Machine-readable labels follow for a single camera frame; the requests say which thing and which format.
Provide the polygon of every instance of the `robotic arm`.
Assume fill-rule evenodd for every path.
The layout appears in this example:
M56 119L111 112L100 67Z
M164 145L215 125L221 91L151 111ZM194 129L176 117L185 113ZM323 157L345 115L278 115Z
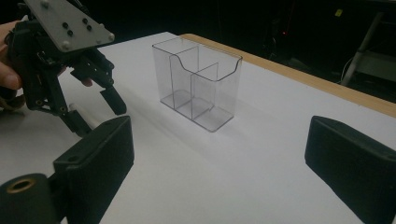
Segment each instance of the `robotic arm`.
M31 110L59 116L79 136L91 128L77 111L68 111L58 75L66 66L72 75L89 78L104 88L101 91L116 115L126 105L114 89L114 64L96 47L114 41L103 25L92 20L78 0L25 0L30 20L18 22L6 37L8 58L22 79L23 95ZM8 100L15 93L0 90Z
M123 116L91 130L76 110L68 111L58 75L72 67L75 78L89 78L104 88L101 94L116 115L125 113L113 87L114 64L96 48L111 43L114 35L93 21L78 0L25 3L30 19L18 22L5 41L26 105L59 116L82 139L53 162L49 178L29 174L0 186L0 224L52 224L65 217L70 224L96 224L134 164L131 121ZM0 100L15 103L16 94L0 88Z

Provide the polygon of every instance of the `screw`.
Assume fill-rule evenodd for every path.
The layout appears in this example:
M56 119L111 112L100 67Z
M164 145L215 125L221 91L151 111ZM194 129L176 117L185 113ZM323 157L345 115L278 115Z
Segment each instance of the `screw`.
M67 40L65 40L63 43L62 43L62 48L63 49L65 49L65 50L68 50L68 49L70 49L70 42L69 41L67 41Z
M109 39L110 41L113 41L115 38L116 38L116 37L114 36L114 34L112 34L112 33L108 34L108 39Z
M50 1L49 0L41 0L41 6L44 8L49 8Z

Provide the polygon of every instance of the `plastic holder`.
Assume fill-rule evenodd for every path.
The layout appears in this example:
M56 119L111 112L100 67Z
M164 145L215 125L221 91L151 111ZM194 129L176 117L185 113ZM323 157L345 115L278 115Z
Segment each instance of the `plastic holder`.
M152 48L162 103L210 132L233 118L241 56L181 37Z

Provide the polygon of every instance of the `white tabletop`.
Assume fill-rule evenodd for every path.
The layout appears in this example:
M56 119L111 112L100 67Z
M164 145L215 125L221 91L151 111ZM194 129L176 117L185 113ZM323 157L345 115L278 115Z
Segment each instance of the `white tabletop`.
M314 115L396 148L396 119L243 62L235 117L215 133L160 102L152 44L169 33L100 48L128 107L134 166L101 223L361 223L305 164ZM66 102L115 118L100 87L60 76ZM0 183L53 173L78 137L52 115L0 113Z

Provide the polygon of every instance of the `human hand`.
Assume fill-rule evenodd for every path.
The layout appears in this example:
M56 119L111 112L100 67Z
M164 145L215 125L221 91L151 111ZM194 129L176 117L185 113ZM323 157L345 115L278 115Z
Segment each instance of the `human hand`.
M0 86L12 90L18 90L22 86L21 77L12 69L7 57L8 46L4 42L6 35L11 31L18 21L0 24Z

